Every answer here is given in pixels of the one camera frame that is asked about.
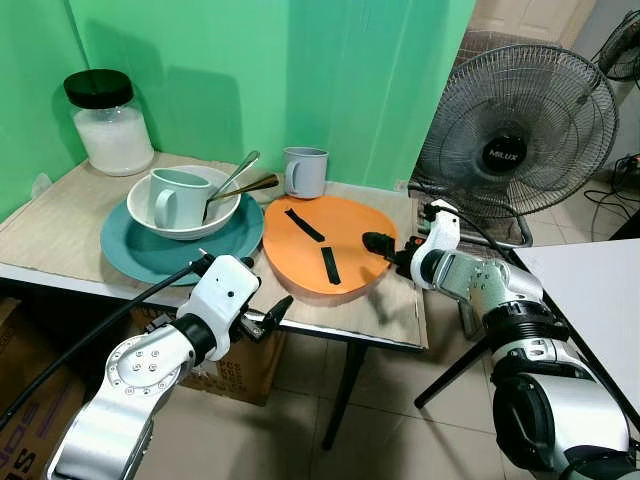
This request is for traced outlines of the brown handled utensil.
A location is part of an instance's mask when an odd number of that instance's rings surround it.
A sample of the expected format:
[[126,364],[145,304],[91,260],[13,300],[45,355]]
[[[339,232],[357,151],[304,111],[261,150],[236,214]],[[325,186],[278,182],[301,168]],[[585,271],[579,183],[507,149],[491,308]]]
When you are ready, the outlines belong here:
[[236,197],[238,195],[242,195],[242,193],[256,191],[256,189],[268,189],[271,187],[279,186],[280,177],[278,174],[265,175],[265,177],[260,178],[259,180],[255,180],[247,186],[239,187],[237,189],[233,189],[233,191],[219,193],[219,195],[214,195],[210,198],[210,202],[223,200],[223,198],[227,197]]

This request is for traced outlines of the large black Milux fan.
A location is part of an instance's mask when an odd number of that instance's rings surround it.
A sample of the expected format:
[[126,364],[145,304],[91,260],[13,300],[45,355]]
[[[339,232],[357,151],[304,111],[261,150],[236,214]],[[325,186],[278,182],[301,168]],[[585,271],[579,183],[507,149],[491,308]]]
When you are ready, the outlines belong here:
[[476,220],[525,218],[566,200],[605,165],[620,124],[611,82],[556,45],[480,52],[451,72],[407,188]]

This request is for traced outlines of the green backdrop cloth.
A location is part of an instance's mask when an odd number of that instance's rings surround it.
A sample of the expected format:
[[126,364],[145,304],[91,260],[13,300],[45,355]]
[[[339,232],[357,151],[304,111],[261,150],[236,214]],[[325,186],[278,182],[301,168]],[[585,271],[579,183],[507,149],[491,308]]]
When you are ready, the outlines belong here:
[[63,82],[134,86],[160,154],[280,170],[328,152],[326,177],[407,182],[476,0],[0,0],[0,221],[86,152]]

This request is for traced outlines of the brown cloth covered chair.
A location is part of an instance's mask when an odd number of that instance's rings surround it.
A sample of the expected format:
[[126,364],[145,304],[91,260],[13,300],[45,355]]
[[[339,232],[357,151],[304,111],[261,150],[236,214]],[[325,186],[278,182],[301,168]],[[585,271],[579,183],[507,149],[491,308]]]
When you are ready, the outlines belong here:
[[463,33],[445,91],[461,93],[559,93],[584,96],[607,87],[602,70],[556,42],[486,29]]

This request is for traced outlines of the pale green mug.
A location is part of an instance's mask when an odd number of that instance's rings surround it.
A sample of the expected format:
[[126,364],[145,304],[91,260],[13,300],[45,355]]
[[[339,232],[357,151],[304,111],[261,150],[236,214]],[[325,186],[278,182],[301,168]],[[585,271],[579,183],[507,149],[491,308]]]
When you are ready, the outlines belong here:
[[204,224],[204,210],[215,184],[178,168],[157,168],[150,174],[152,221],[163,229],[191,229]]

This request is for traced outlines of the cardboard box with red print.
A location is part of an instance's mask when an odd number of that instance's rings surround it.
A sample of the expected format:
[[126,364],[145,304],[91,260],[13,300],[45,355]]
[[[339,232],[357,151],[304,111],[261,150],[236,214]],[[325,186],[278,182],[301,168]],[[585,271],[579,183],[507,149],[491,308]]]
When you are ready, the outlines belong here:
[[[0,417],[58,356],[20,301],[0,298]],[[45,480],[83,398],[84,383],[68,366],[52,374],[0,428],[0,480]]]

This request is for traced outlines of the long black tape strip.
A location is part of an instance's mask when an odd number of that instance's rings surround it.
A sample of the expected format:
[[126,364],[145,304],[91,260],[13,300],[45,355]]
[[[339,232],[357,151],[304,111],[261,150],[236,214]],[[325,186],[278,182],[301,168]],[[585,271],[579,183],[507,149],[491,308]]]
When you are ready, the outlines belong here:
[[297,211],[293,210],[292,207],[291,209],[285,210],[285,215],[287,215],[288,218],[291,219],[293,223],[296,224],[297,227],[306,234],[306,236],[310,237],[312,241],[315,241],[317,243],[323,243],[325,241],[324,234],[321,234],[319,230],[311,227],[311,225],[308,224],[305,219],[302,219],[302,216],[298,215]]

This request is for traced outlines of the glass jar with black lid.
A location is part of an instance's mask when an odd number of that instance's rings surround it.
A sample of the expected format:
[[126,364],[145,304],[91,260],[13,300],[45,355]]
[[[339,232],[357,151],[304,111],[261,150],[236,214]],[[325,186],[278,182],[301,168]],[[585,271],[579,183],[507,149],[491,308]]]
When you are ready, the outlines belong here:
[[69,74],[63,90],[88,164],[110,177],[148,169],[155,150],[145,115],[134,105],[131,78],[119,70],[88,69]]

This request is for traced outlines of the white bowl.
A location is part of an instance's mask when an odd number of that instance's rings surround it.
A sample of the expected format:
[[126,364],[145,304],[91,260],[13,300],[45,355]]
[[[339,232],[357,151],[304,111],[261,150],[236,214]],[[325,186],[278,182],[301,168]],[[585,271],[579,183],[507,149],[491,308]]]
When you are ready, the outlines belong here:
[[125,196],[134,223],[172,241],[198,241],[227,227],[242,197],[215,200],[229,174],[211,166],[160,166],[143,174]]

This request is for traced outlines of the plain brown cardboard box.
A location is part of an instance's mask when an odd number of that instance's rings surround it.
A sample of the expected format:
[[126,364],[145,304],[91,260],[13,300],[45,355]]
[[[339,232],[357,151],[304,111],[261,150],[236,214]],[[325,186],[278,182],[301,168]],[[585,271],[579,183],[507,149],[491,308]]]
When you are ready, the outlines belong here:
[[265,406],[284,344],[283,332],[271,333],[260,343],[239,340],[220,361],[204,365],[207,374],[192,372],[180,384],[234,401]]

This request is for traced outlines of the white table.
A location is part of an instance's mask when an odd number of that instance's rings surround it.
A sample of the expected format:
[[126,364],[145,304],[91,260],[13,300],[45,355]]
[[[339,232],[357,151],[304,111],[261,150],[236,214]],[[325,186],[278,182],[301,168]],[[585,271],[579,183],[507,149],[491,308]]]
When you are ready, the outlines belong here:
[[411,279],[479,321],[490,352],[525,338],[572,342],[585,369],[622,410],[640,393],[637,242],[516,248],[509,260],[457,250],[428,253]]

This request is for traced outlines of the small black fan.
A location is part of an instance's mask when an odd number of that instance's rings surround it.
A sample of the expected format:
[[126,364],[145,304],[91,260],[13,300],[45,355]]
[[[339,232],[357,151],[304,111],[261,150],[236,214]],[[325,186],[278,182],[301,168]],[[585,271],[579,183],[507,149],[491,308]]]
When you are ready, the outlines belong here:
[[614,82],[635,83],[640,76],[640,10],[631,10],[596,51],[596,67]]

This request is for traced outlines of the grey mug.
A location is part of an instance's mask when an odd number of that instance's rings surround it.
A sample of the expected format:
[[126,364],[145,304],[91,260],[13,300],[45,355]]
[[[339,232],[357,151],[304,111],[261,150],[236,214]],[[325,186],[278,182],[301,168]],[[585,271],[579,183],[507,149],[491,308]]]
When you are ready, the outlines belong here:
[[328,151],[314,147],[287,147],[284,148],[283,154],[284,192],[296,198],[323,196],[326,188]]

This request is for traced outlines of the silver metal spoon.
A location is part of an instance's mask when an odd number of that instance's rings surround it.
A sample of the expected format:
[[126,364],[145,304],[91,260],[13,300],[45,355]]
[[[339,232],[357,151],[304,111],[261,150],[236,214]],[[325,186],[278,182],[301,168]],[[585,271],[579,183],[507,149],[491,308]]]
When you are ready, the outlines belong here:
[[241,175],[244,172],[244,170],[247,170],[248,168],[250,168],[250,166],[255,164],[256,161],[259,159],[260,159],[260,151],[252,150],[248,152],[246,157],[244,157],[244,160],[242,161],[241,165],[238,165],[238,168],[234,169],[232,174],[229,174],[229,177],[225,179],[225,182],[221,184],[221,186],[218,189],[215,189],[215,191],[212,192],[212,195],[209,197],[209,200],[207,200],[206,202],[204,216],[202,216],[202,219],[204,220],[210,219],[210,207],[212,206],[212,204],[214,204],[216,200],[219,200],[219,198],[223,196],[225,192],[229,192],[230,186],[232,186],[232,184],[236,182],[239,175]]

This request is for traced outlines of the wood pattern top table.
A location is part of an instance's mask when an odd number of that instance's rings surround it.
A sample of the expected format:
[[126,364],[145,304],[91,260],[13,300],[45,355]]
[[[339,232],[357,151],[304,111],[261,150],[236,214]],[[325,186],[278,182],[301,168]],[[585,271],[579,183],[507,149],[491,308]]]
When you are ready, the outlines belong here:
[[[150,284],[109,264],[100,246],[106,218],[138,180],[110,177],[76,166],[0,223],[0,279],[83,294],[132,300]],[[357,352],[393,349],[421,353],[429,346],[424,294],[411,280],[390,271],[352,300],[311,300],[276,278],[265,253],[256,253],[262,280],[252,308],[265,310],[284,294],[294,302],[280,324],[283,332],[339,340]]]

